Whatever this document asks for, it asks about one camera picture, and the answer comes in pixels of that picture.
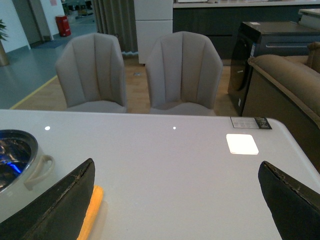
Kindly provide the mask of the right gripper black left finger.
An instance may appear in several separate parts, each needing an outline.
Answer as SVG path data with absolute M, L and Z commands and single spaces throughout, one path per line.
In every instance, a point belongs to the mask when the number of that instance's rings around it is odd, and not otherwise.
M 50 189 L 0 224 L 2 240 L 75 240 L 78 238 L 95 181 L 89 158 Z

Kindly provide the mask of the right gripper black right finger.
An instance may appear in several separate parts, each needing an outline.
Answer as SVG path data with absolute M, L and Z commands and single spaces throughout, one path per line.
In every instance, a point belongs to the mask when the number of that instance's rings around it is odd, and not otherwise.
M 264 200 L 283 240 L 320 238 L 320 194 L 267 161 L 258 170 Z

